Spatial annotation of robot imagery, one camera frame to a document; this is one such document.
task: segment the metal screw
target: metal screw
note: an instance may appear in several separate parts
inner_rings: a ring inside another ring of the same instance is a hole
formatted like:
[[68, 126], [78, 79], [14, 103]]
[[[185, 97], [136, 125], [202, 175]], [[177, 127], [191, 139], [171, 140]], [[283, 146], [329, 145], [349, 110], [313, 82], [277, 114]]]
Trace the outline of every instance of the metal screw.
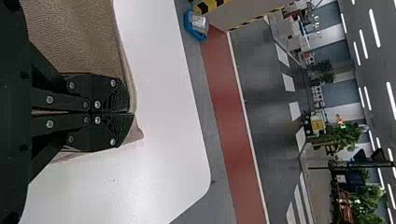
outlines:
[[70, 90], [73, 90], [75, 87], [76, 87], [76, 85], [74, 84], [74, 82], [69, 83]]
[[69, 142], [69, 143], [74, 143], [74, 136], [73, 136], [73, 135], [70, 135], [70, 136], [67, 138], [67, 142]]
[[90, 123], [90, 117], [85, 117], [84, 118], [84, 123], [86, 123], [86, 124]]
[[53, 104], [53, 97], [52, 96], [47, 96], [46, 102], [47, 102], [47, 104], [52, 105]]
[[95, 118], [95, 124], [100, 124], [102, 122], [102, 120], [99, 117]]
[[96, 108], [96, 109], [99, 109], [99, 108], [100, 108], [100, 106], [101, 106], [101, 104], [100, 104], [100, 102], [99, 102], [99, 101], [95, 101], [95, 104], [94, 104], [94, 106], [95, 106], [95, 108]]
[[46, 124], [46, 126], [47, 126], [47, 128], [48, 128], [48, 129], [51, 129], [51, 128], [53, 128], [53, 125], [54, 125], [54, 122], [53, 122], [53, 120], [47, 120], [47, 124]]

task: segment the white road line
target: white road line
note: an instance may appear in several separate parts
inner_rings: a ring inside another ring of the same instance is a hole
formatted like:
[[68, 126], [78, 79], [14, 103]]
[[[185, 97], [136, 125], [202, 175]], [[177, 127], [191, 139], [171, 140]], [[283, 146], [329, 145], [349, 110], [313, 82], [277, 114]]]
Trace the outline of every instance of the white road line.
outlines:
[[303, 202], [301, 201], [301, 196], [300, 196], [300, 187], [299, 187], [299, 185], [297, 185], [296, 189], [294, 190], [294, 198], [295, 198], [296, 204], [297, 204], [297, 212], [298, 212], [298, 216], [300, 218], [300, 223], [301, 224], [306, 224], [304, 208], [303, 208]]
[[308, 192], [306, 191], [306, 184], [304, 181], [303, 173], [300, 174], [300, 183], [301, 183], [301, 188], [303, 190], [303, 198], [304, 198], [306, 213], [308, 214], [309, 224], [314, 224], [314, 219], [312, 217], [311, 203], [309, 202], [308, 199]]
[[298, 102], [293, 102], [289, 104], [291, 120], [295, 121], [297, 118], [301, 116], [300, 107], [298, 106]]
[[268, 20], [268, 16], [264, 16], [264, 20], [265, 22], [267, 22], [268, 25], [270, 24], [270, 21]]
[[276, 46], [277, 58], [287, 67], [290, 67], [288, 54], [277, 44], [275, 44], [275, 46]]
[[288, 224], [297, 224], [292, 203], [289, 204], [288, 211], [286, 212], [286, 220], [288, 221]]
[[233, 58], [233, 70], [235, 72], [236, 83], [238, 85], [239, 98], [241, 99], [242, 109], [244, 111], [245, 123], [247, 125], [247, 135], [248, 135], [248, 139], [249, 139], [249, 143], [250, 143], [251, 154], [253, 155], [254, 168], [255, 168], [255, 171], [256, 171], [256, 177], [257, 177], [257, 181], [258, 181], [258, 185], [259, 185], [259, 189], [260, 189], [260, 195], [262, 196], [262, 209], [264, 210], [266, 223], [270, 224], [270, 219], [269, 219], [269, 216], [268, 216], [267, 205], [265, 203], [265, 198], [264, 198], [264, 192], [262, 191], [262, 179], [260, 178], [259, 166], [257, 165], [256, 153], [255, 153], [255, 150], [254, 150], [253, 139], [251, 137], [250, 125], [248, 123], [248, 114], [247, 114], [247, 109], [245, 107], [245, 100], [244, 100], [244, 95], [242, 93], [241, 82], [239, 80], [238, 69], [236, 67], [235, 55], [233, 54], [233, 42], [231, 41], [230, 33], [227, 33], [227, 39], [228, 39], [228, 43], [229, 43], [229, 46], [230, 46], [231, 57]]
[[299, 151], [303, 150], [303, 147], [304, 147], [304, 144], [305, 144], [305, 140], [306, 140], [304, 127], [302, 127], [300, 129], [300, 131], [297, 132], [296, 140], [297, 140], [298, 150]]
[[289, 77], [288, 75], [282, 74], [283, 77], [283, 82], [285, 83], [285, 89], [286, 91], [296, 91], [294, 87], [294, 81], [292, 77]]

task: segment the white table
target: white table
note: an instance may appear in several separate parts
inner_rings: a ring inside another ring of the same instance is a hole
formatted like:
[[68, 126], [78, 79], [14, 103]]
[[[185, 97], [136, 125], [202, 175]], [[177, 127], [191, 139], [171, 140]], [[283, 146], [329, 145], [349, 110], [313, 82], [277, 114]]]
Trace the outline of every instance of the white table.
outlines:
[[169, 223], [201, 199], [210, 171], [173, 0], [115, 0], [145, 138], [49, 165], [21, 223]]

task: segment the yellow and black striped barrier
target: yellow and black striped barrier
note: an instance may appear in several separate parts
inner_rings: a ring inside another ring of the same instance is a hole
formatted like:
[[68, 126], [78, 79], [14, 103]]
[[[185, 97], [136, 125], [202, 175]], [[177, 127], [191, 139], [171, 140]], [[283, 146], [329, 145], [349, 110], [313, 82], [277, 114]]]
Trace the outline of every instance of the yellow and black striped barrier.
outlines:
[[246, 25], [248, 25], [248, 24], [251, 24], [251, 23], [254, 22], [254, 21], [262, 20], [265, 16], [267, 16], [267, 15], [269, 15], [269, 14], [275, 12], [275, 11], [282, 10], [283, 8], [285, 8], [285, 7], [277, 7], [277, 8], [274, 8], [273, 10], [271, 10], [271, 11], [269, 11], [269, 12], [265, 12], [265, 13], [261, 14], [261, 15], [258, 16], [258, 17], [255, 17], [255, 18], [253, 18], [253, 19], [250, 19], [250, 20], [248, 20], [248, 21], [245, 21], [244, 23], [241, 23], [241, 24], [239, 24], [239, 25], [236, 25], [235, 27], [231, 28], [231, 29], [228, 30], [228, 31], [233, 31], [233, 30], [236, 30], [236, 29], [238, 29], [238, 28], [244, 27], [244, 26], [246, 26]]
[[194, 12], [205, 15], [206, 13], [215, 10], [222, 5], [231, 2], [232, 0], [203, 0], [194, 6]]

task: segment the sidewalk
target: sidewalk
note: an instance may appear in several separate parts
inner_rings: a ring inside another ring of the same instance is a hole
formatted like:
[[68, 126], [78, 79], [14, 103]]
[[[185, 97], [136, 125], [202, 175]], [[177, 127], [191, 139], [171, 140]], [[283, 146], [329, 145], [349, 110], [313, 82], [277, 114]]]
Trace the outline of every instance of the sidewalk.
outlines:
[[330, 157], [325, 150], [314, 150], [310, 143], [305, 144], [300, 156], [305, 182], [308, 188], [308, 197], [316, 223], [328, 224], [332, 222], [330, 181], [328, 170], [310, 170], [308, 167], [325, 167]]

